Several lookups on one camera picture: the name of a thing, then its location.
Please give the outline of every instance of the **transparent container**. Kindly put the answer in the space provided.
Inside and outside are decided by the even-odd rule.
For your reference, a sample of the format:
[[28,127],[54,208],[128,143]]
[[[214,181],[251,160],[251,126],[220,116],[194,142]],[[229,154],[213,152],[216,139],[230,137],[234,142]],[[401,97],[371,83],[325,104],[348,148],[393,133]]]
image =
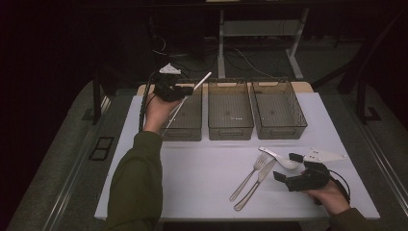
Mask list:
[[211,141],[251,139],[254,122],[245,80],[211,79],[209,81],[208,126]]
[[[199,80],[181,80],[178,86],[194,87]],[[202,86],[186,99],[177,116],[161,129],[164,141],[201,141],[202,127]]]
[[308,124],[291,82],[253,79],[250,98],[258,139],[300,139]]

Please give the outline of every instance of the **table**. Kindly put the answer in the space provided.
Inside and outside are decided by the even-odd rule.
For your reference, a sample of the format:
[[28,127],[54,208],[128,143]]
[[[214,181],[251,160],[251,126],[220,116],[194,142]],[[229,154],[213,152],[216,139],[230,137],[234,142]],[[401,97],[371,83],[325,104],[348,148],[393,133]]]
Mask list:
[[[305,155],[311,147],[347,155],[319,94],[312,92],[306,83],[295,83],[293,88],[309,124],[299,140],[261,141],[256,137],[254,129],[250,141],[210,141],[207,126],[208,97],[204,86],[202,141],[167,141],[163,144],[162,221],[282,221],[327,218],[328,215],[321,206],[315,205],[302,192],[288,192],[286,186],[275,181],[271,173],[240,212],[234,210],[234,205],[250,189],[256,177],[251,178],[236,203],[229,201],[230,195],[250,172],[260,155],[260,145],[283,156],[288,156],[290,152]],[[131,148],[133,137],[138,131],[141,98],[141,95],[136,95],[130,106],[94,215],[96,218],[105,219],[107,216],[112,176],[121,157]],[[351,206],[357,208],[366,218],[379,218],[351,161],[347,158],[326,165],[347,180],[351,188]],[[292,176],[300,174],[302,169],[304,167],[289,171],[277,164],[272,170]]]

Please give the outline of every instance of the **green sleeve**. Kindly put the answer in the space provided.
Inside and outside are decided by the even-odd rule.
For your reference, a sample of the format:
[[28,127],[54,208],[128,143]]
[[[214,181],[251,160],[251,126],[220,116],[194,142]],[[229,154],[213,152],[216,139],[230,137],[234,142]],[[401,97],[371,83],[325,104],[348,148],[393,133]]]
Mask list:
[[104,230],[154,230],[163,205],[162,143],[153,132],[135,135],[112,179]]
[[369,220],[364,218],[360,212],[351,208],[348,209],[329,220],[330,226],[333,230],[338,231],[376,231],[380,230],[374,226]]

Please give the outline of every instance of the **metal fork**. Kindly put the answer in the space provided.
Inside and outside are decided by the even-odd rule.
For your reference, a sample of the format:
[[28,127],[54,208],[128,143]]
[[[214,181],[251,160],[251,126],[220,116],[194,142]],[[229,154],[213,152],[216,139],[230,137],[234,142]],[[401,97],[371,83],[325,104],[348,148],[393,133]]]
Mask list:
[[230,201],[234,201],[237,196],[240,194],[240,192],[242,191],[243,187],[246,185],[246,183],[248,182],[249,178],[251,178],[252,174],[257,171],[260,170],[267,162],[267,157],[268,154],[264,153],[262,154],[258,160],[256,160],[255,164],[254,164],[254,168],[251,171],[251,173],[249,173],[249,175],[243,180],[243,182],[240,184],[240,186],[234,191],[234,193],[231,195],[230,197]]

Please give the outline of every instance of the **human hand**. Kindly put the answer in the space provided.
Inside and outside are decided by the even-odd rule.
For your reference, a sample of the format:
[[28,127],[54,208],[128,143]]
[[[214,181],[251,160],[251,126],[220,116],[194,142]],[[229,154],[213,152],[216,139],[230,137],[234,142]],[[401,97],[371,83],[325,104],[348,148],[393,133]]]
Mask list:
[[147,96],[146,122],[143,131],[159,133],[160,128],[168,120],[171,111],[180,104],[181,100],[165,102],[154,93]]
[[332,180],[322,189],[304,191],[304,193],[318,199],[330,216],[335,216],[351,208],[340,188]]

